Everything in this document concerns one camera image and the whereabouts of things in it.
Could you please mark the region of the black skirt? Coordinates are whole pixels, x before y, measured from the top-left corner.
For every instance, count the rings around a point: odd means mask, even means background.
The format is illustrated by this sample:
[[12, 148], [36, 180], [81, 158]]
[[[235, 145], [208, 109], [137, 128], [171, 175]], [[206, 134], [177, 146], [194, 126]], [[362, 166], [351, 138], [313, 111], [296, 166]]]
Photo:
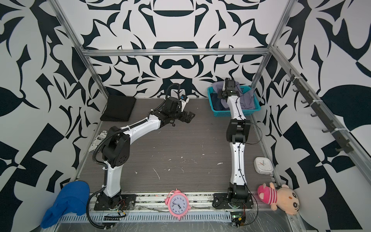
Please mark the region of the black skirt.
[[135, 97], [109, 95], [101, 121], [128, 122], [136, 103]]

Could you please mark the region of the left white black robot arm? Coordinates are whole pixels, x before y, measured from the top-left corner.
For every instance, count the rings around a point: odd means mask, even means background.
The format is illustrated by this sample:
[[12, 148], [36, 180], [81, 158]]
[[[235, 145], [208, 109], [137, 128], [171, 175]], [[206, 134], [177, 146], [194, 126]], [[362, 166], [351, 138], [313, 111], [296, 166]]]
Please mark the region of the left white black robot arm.
[[93, 162], [101, 165], [104, 170], [104, 182], [102, 188], [89, 197], [87, 212], [94, 196], [106, 209], [114, 209], [121, 201], [122, 168], [129, 159], [133, 142], [167, 124], [175, 126], [176, 120], [185, 123], [193, 120], [195, 114], [185, 111], [189, 98], [180, 94], [180, 88], [178, 83], [169, 85], [164, 101], [144, 119], [125, 127], [111, 127], [108, 130], [106, 137], [97, 145], [92, 155]]

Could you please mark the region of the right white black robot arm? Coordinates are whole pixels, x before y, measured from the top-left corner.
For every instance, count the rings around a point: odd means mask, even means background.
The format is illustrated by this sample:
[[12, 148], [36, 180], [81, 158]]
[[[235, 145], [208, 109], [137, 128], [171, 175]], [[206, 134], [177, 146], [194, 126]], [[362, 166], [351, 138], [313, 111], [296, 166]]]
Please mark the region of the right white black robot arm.
[[[214, 109], [211, 93], [228, 105], [226, 110]], [[225, 201], [234, 204], [252, 203], [252, 193], [248, 188], [244, 171], [244, 150], [249, 144], [248, 136], [252, 125], [247, 117], [260, 110], [254, 90], [250, 87], [240, 87], [235, 80], [226, 78], [209, 88], [208, 97], [214, 116], [231, 117], [226, 140], [231, 148], [232, 171]]]

